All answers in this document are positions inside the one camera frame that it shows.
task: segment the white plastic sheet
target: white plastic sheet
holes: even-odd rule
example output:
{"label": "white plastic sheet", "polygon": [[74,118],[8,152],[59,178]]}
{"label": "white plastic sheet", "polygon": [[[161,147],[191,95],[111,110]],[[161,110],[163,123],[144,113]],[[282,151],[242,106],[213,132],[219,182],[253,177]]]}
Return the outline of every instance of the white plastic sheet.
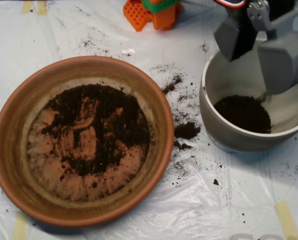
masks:
{"label": "white plastic sheet", "polygon": [[[252,154],[230,154],[212,143],[200,116],[199,83],[217,48],[213,31],[226,12],[212,0],[182,3],[171,31],[155,31],[148,23],[135,32],[123,16],[123,0],[49,0],[47,15],[37,15],[37,2],[32,12],[21,14],[23,1],[0,0],[0,110],[37,70],[70,57],[100,55],[135,65],[160,87],[182,75],[183,83],[166,97],[180,123],[201,126],[196,138],[179,140],[193,148],[173,149],[163,178],[131,212],[83,229],[56,228],[28,217],[22,222],[23,239],[285,239],[275,209],[283,201],[298,232],[298,134]],[[19,239],[19,212],[0,188],[0,240]]]}

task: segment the masking tape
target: masking tape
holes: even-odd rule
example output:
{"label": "masking tape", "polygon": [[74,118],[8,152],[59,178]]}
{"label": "masking tape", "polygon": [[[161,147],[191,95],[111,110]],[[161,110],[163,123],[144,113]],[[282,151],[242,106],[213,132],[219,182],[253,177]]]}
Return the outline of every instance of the masking tape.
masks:
{"label": "masking tape", "polygon": [[288,203],[286,201],[278,202],[275,205],[280,224],[286,240],[298,240],[298,231],[291,216]]}
{"label": "masking tape", "polygon": [[27,14],[31,10],[33,1],[24,1],[21,9],[21,14]]}
{"label": "masking tape", "polygon": [[47,1],[37,1],[37,14],[38,15],[47,15]]}
{"label": "masking tape", "polygon": [[22,211],[17,212],[15,215],[12,240],[25,240],[27,224],[27,216]]}

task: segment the dark soil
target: dark soil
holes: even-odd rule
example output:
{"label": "dark soil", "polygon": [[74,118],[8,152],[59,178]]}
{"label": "dark soil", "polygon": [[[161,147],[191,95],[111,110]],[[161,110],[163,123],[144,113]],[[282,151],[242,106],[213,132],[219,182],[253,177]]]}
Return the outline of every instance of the dark soil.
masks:
{"label": "dark soil", "polygon": [[192,139],[200,133],[201,128],[196,127],[194,122],[187,122],[174,128],[174,136],[182,139]]}
{"label": "dark soil", "polygon": [[260,134],[271,133],[271,121],[261,101],[251,96],[233,95],[218,101],[214,108],[239,128]]}
{"label": "dark soil", "polygon": [[180,144],[178,141],[175,141],[173,143],[173,145],[176,146],[176,147],[178,147],[179,150],[186,150],[186,149],[192,149],[193,148],[192,146],[189,146],[189,145],[187,145],[185,143]]}
{"label": "dark soil", "polygon": [[183,82],[182,77],[179,74],[177,74],[176,76],[173,77],[172,82],[169,83],[164,89],[162,89],[162,92],[166,95],[167,93],[175,90],[175,86],[182,82]]}
{"label": "dark soil", "polygon": [[[137,99],[100,84],[77,86],[63,91],[50,100],[44,109],[51,108],[58,113],[41,133],[57,139],[65,127],[73,127],[75,121],[80,119],[83,105],[84,108],[95,106],[95,110],[91,109],[86,113],[86,117],[91,115],[93,121],[87,127],[74,130],[73,146],[74,148],[79,146],[82,131],[94,128],[96,134],[94,157],[93,160],[87,161],[83,157],[63,156],[61,162],[70,165],[65,173],[74,170],[79,176],[86,176],[106,172],[109,165],[119,166],[121,158],[126,154],[117,145],[117,141],[125,144],[127,148],[135,145],[145,146],[147,154],[150,143],[149,125]],[[121,114],[116,113],[118,109],[122,109]]]}
{"label": "dark soil", "polygon": [[217,179],[213,180],[213,184],[218,186],[219,185],[218,180]]}

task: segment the plastic tarp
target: plastic tarp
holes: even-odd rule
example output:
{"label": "plastic tarp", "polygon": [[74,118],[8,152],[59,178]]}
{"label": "plastic tarp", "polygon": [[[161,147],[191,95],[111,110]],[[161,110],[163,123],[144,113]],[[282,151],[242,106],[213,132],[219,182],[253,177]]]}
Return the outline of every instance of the plastic tarp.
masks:
{"label": "plastic tarp", "polygon": [[[0,110],[37,70],[70,57],[108,56],[135,65],[162,88],[180,75],[183,82],[166,98],[177,124],[192,121],[201,132],[179,139],[192,149],[174,147],[163,178],[143,202],[104,225],[62,229],[35,222],[0,188],[0,240],[280,240],[291,232],[290,239],[298,239],[298,134],[268,151],[231,153],[210,140],[202,122],[199,84],[217,49],[213,32],[226,17],[223,7],[183,0],[172,30],[148,23],[135,32],[122,0],[48,0],[43,13],[40,3],[29,6],[32,12],[23,11],[25,4],[0,0]],[[298,30],[298,18],[294,26]],[[291,216],[278,214],[281,203]],[[288,231],[291,220],[295,229]]]}

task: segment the orange 3d-printed part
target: orange 3d-printed part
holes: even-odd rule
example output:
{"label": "orange 3d-printed part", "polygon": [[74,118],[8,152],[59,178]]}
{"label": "orange 3d-printed part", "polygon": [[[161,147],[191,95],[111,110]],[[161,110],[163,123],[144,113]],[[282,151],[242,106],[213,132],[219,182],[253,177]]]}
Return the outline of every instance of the orange 3d-printed part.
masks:
{"label": "orange 3d-printed part", "polygon": [[140,32],[151,21],[155,30],[170,30],[180,13],[180,2],[158,13],[151,13],[149,9],[144,8],[141,0],[128,0],[123,6],[125,18],[137,32]]}
{"label": "orange 3d-printed part", "polygon": [[123,15],[137,32],[140,32],[146,23],[151,22],[149,13],[143,7],[141,0],[127,0],[123,6]]}

